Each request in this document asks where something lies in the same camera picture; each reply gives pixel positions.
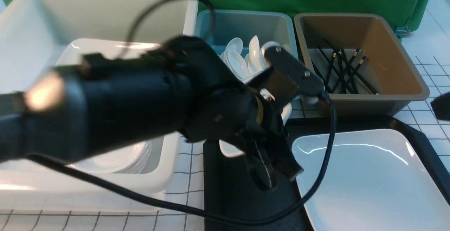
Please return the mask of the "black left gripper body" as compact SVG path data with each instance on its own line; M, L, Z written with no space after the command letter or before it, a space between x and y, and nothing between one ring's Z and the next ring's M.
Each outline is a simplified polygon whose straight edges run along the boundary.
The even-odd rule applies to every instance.
M285 128L289 113L274 110L273 96L261 94L225 94L219 98L221 138L244 155L246 171L261 191L271 191L277 185L276 171L290 180L303 171L289 150Z

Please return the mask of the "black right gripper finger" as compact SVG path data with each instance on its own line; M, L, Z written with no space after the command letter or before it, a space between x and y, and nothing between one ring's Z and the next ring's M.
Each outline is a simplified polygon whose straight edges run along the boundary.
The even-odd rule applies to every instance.
M437 120L450 121L450 92L432 100L431 107Z

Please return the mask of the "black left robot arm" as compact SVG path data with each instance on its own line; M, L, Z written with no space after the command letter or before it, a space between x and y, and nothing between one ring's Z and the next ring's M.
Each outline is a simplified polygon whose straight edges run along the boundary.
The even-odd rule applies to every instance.
M242 83L198 37L180 36L137 58L81 56L25 92L1 95L1 162L47 157L71 164L179 132L243 151L261 190L303 171L286 141L282 105Z

